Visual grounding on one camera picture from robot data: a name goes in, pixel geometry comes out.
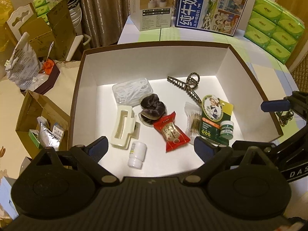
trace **black ribbed surface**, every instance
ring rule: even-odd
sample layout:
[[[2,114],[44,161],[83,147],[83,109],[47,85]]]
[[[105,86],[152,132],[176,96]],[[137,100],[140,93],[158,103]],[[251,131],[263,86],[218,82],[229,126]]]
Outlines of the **black ribbed surface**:
[[[283,217],[246,221],[226,215],[201,189],[183,186],[178,178],[125,178],[117,187],[101,189],[75,215],[49,221],[20,216],[5,230],[273,231],[283,224],[289,224]]]

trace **blue milk box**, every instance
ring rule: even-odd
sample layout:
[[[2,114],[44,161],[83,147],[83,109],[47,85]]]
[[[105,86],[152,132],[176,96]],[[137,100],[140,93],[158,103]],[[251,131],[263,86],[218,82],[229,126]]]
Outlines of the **blue milk box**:
[[[177,0],[174,25],[233,36],[247,0]]]

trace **red candy wrapper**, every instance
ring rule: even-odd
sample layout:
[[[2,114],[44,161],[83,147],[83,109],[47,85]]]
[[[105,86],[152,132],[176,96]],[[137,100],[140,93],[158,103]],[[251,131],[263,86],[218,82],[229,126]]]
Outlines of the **red candy wrapper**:
[[[154,128],[161,132],[166,143],[166,152],[177,149],[178,147],[188,143],[190,139],[183,133],[178,126],[174,125],[175,112],[170,115],[161,117],[154,122]]]

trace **clear plastic case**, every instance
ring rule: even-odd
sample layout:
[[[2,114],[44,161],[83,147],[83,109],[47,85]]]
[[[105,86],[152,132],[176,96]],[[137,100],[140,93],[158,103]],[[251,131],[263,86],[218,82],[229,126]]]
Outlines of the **clear plastic case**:
[[[115,84],[112,91],[118,105],[132,107],[140,104],[145,96],[153,93],[153,89],[146,78]]]

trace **brown scrunchie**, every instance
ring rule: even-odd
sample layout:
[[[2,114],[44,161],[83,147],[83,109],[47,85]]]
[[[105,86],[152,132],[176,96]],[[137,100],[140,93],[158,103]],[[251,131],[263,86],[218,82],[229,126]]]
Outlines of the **brown scrunchie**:
[[[145,97],[140,105],[143,108],[139,115],[140,120],[148,125],[153,125],[155,121],[167,114],[166,106],[156,94]]]

